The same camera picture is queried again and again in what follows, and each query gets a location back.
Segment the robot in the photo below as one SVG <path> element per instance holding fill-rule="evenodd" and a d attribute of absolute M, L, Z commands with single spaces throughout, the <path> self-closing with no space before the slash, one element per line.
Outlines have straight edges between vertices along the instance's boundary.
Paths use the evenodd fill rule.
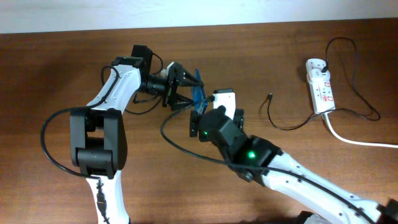
<path fill-rule="evenodd" d="M 103 88 L 87 106 L 68 108 L 54 113 L 46 120 L 40 140 L 45 155 L 53 164 L 73 175 L 84 177 L 90 185 L 98 223 L 131 223 L 124 208 L 121 171 L 127 159 L 127 141 L 122 114 L 135 92 L 162 96 L 162 106 L 177 111 L 192 106 L 190 137 L 199 134 L 200 141 L 211 141 L 224 161 L 203 157 L 190 152 L 161 134 L 177 149 L 191 156 L 227 165 L 239 178 L 276 190 L 299 201 L 317 213 L 300 214 L 297 223 L 398 223 L 398 202 L 391 199 L 386 206 L 361 198 L 314 174 L 270 141 L 247 136 L 243 131 L 243 110 L 236 109 L 232 89 L 216 90 L 212 96 L 194 101 L 179 95 L 179 86 L 203 89 L 203 82 L 172 62 L 160 74 L 150 74 L 154 53 L 147 46 L 135 45 L 130 57 L 116 57 L 111 74 Z M 205 113 L 208 102 L 213 109 Z M 70 142 L 72 164 L 80 168 L 74 172 L 59 164 L 45 146 L 45 129 L 61 113 L 70 112 Z M 88 135 L 103 129 L 103 138 Z"/>

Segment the wooden surface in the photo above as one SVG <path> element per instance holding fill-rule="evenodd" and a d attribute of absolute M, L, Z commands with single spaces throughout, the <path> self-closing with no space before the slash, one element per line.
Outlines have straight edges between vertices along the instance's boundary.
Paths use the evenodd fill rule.
<path fill-rule="evenodd" d="M 358 45 L 358 90 L 382 119 L 365 121 L 334 113 L 336 132 L 348 139 L 398 144 L 398 20 L 294 22 L 243 26 L 99 30 L 0 35 L 0 221 L 1 223 L 95 223 L 93 196 L 85 180 L 53 166 L 44 156 L 39 131 L 53 112 L 85 105 L 101 88 L 100 69 L 134 44 L 148 45 L 166 65 L 199 68 L 209 95 L 234 88 L 244 108 L 245 131 L 282 147 L 312 171 L 364 198 L 398 198 L 398 150 L 362 147 L 337 140 L 320 118 L 296 131 L 276 130 L 265 108 L 273 93 L 275 123 L 301 123 L 313 110 L 305 61 L 324 58 L 336 36 Z M 368 113 L 352 92 L 353 49 L 336 42 L 330 70 L 337 107 Z M 152 68 L 159 62 L 154 59 Z M 189 90 L 180 89 L 189 95 Z M 129 105 L 141 111 L 150 105 Z M 136 223 L 237 223 L 296 216 L 298 202 L 246 183 L 227 167 L 182 154 L 163 140 L 161 122 L 170 108 L 143 116 L 124 115 L 128 158 L 122 174 L 124 204 Z M 188 137 L 189 113 L 167 126 L 177 143 L 220 158 L 216 147 Z M 50 152 L 72 166 L 68 116 L 51 123 Z"/>

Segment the power outlet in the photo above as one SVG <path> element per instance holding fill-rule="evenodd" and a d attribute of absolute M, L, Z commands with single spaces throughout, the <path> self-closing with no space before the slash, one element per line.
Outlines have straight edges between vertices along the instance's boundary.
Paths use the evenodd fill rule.
<path fill-rule="evenodd" d="M 316 114 L 336 108 L 335 99 L 331 91 L 330 72 L 322 73 L 325 65 L 324 60 L 317 58 L 310 59 L 305 63 L 313 110 Z"/>

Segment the white wall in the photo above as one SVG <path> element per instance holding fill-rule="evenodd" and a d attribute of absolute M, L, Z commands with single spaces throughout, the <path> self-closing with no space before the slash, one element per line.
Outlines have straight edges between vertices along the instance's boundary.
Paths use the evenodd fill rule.
<path fill-rule="evenodd" d="M 398 0 L 0 1 L 0 33 L 398 17 Z"/>

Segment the white cable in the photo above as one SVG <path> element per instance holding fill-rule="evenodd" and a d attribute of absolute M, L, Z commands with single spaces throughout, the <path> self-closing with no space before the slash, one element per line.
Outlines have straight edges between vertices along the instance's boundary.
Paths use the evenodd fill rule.
<path fill-rule="evenodd" d="M 345 139 L 341 136 L 339 136 L 335 130 L 333 130 L 333 128 L 331 127 L 330 121 L 329 121 L 329 117 L 328 114 L 323 114 L 322 115 L 324 120 L 326 121 L 326 125 L 328 126 L 330 132 L 338 139 L 342 140 L 343 142 L 347 142 L 347 143 L 351 143 L 351 144 L 358 144 L 358 145 L 362 145 L 362 146 L 379 146 L 379 147 L 393 147 L 393 148 L 398 148 L 398 145 L 393 145 L 393 144 L 382 144 L 382 143 L 370 143 L 370 142 L 357 142 L 357 141 L 351 141 L 348 139 Z"/>

